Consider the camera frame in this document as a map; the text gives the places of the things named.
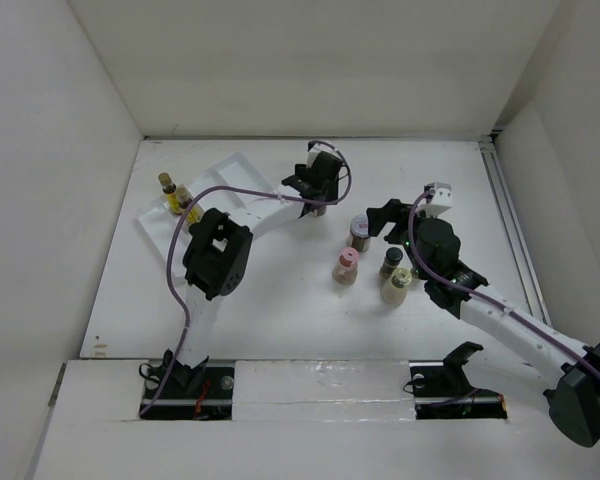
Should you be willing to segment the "yellow label bottle gold cap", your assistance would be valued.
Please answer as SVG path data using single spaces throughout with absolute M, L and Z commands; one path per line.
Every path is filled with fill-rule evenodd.
M 177 187 L 171 179 L 171 176 L 166 172 L 162 172 L 158 175 L 158 181 L 161 185 L 163 194 L 169 205 L 171 213 L 177 216 L 181 215 L 182 210 L 180 208 L 179 201 L 176 195 Z

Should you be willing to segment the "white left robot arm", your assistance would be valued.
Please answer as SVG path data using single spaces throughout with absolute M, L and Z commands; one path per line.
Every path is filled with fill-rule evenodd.
M 343 155 L 324 142 L 309 145 L 308 159 L 272 192 L 260 192 L 237 209 L 205 211 L 189 228 L 191 239 L 183 256 L 187 292 L 185 337 L 176 348 L 180 363 L 168 374 L 168 384 L 181 396 L 202 387 L 198 368 L 208 359 L 213 325 L 224 297 L 242 282 L 252 244 L 263 235 L 311 213 L 335 205 Z

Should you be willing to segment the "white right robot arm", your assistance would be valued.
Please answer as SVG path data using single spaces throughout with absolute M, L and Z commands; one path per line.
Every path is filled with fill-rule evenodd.
M 516 308 L 485 277 L 459 258 L 461 242 L 452 226 L 437 217 L 433 193 L 414 203 L 398 199 L 369 208 L 368 233 L 401 246 L 429 299 L 455 318 L 490 335 L 529 363 L 544 386 L 539 398 L 556 428 L 574 443 L 600 442 L 600 342 L 587 345 L 567 337 Z

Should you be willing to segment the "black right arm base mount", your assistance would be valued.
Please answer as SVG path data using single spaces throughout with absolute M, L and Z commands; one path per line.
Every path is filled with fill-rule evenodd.
M 469 359 L 483 347 L 464 342 L 442 360 L 409 362 L 410 379 L 402 392 L 415 401 L 417 420 L 507 420 L 504 397 L 472 386 L 464 372 Z

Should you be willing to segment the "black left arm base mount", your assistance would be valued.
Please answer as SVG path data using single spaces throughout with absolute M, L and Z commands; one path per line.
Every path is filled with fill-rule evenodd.
M 144 390 L 139 418 L 166 421 L 225 421 L 232 418 L 235 386 L 234 361 L 206 358 L 191 368 L 176 361 L 169 376 L 173 352 L 167 350 L 159 363 L 142 363 L 139 376 Z

